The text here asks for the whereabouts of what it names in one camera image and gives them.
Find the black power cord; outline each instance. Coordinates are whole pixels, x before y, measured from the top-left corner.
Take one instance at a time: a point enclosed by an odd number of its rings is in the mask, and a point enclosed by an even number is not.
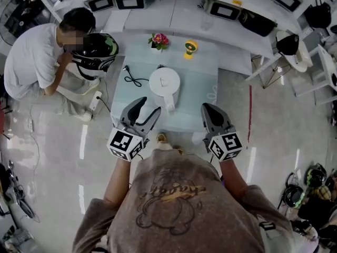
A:
[[[109,110],[109,112],[111,112],[110,109],[109,109],[109,107],[105,104],[105,102],[104,102],[103,99],[101,99],[99,96],[97,96],[96,99],[102,101],[104,103],[104,105],[106,106],[106,108]]]
[[[142,87],[142,84],[139,82],[139,80],[148,81],[148,79],[143,79],[143,78],[135,79],[135,78],[133,78],[131,73],[130,73],[130,68],[129,68],[128,65],[125,65],[125,67],[123,67],[123,70],[127,71],[128,74],[130,75],[130,77],[129,76],[124,77],[124,80],[126,82],[133,82],[137,87]]]

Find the chair leg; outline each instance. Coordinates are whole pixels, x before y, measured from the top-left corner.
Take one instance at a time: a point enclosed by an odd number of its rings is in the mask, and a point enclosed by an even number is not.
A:
[[[6,134],[2,133],[2,135],[5,136],[9,140],[9,137]]]
[[[307,90],[304,90],[304,91],[301,91],[300,93],[295,93],[295,96],[300,96],[300,95],[304,95],[304,94],[307,94],[307,93],[310,93],[310,92],[313,92],[315,90],[318,90],[322,87],[325,87],[329,85],[329,81],[328,80],[325,80],[323,82],[320,82],[316,85],[312,85],[311,87],[309,87]]]

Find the hand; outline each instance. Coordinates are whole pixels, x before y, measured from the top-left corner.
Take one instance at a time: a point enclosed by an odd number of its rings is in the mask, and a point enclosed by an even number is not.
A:
[[[73,55],[70,52],[65,52],[61,55],[61,62],[60,64],[69,64],[73,59]]]

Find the man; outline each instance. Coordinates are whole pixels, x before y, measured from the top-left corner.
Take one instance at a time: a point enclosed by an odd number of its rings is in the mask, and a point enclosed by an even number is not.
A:
[[[247,186],[234,161],[214,167],[159,138],[138,163],[118,159],[103,200],[93,199],[73,244],[89,252],[292,252],[289,221],[258,186]],[[107,249],[101,242],[107,235]]]
[[[66,70],[72,55],[64,45],[83,44],[83,37],[95,30],[94,15],[86,8],[74,8],[56,24],[43,24],[23,33],[12,46],[5,63],[4,82],[7,93],[27,104],[39,105],[57,114],[66,112],[82,121],[92,114],[57,92],[57,87],[76,94],[86,94],[98,86],[99,79],[88,82]]]

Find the white desk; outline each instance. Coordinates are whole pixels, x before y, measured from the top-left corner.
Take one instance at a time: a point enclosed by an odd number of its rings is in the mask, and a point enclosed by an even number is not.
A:
[[[157,129],[177,132],[202,132],[201,105],[215,104],[218,75],[218,49],[214,43],[197,41],[198,50],[191,60],[186,60],[185,42],[188,38],[168,36],[170,44],[167,50],[160,54],[153,54],[147,43],[150,35],[137,35],[132,38],[132,44],[127,48],[124,64],[128,65],[133,78],[149,79],[158,65],[163,64],[174,69],[180,79],[180,93],[176,109],[168,114],[165,109],[155,125]],[[132,101],[147,97],[142,107],[139,123],[157,108],[147,81],[140,80],[141,87],[133,82],[126,82],[126,71],[121,71],[111,107],[111,118],[116,125],[123,109]]]
[[[337,84],[333,80],[334,78],[337,79],[337,72],[336,72],[335,63],[334,63],[331,55],[321,45],[319,45],[315,49],[313,49],[310,52],[310,56],[312,57],[316,53],[319,54],[319,57],[320,57],[320,60],[322,62],[322,66],[323,66],[323,71],[320,72],[319,74],[316,74],[313,77],[313,85],[311,85],[310,87],[307,87],[306,89],[303,89],[302,91],[300,91],[298,93],[295,93],[295,96],[300,96],[300,95],[304,95],[304,94],[313,92],[313,91],[315,91],[317,89],[320,89],[322,87],[325,87],[327,85],[332,87],[332,89],[337,92]],[[324,81],[316,83],[317,80],[319,80],[320,78],[322,78],[324,76],[325,76]],[[328,102],[331,102],[331,101],[334,101],[334,100],[337,100],[337,96],[333,96],[331,98],[326,98],[326,99],[323,99],[323,100],[316,101],[315,104],[321,105],[321,104],[325,104],[325,103],[328,103]]]

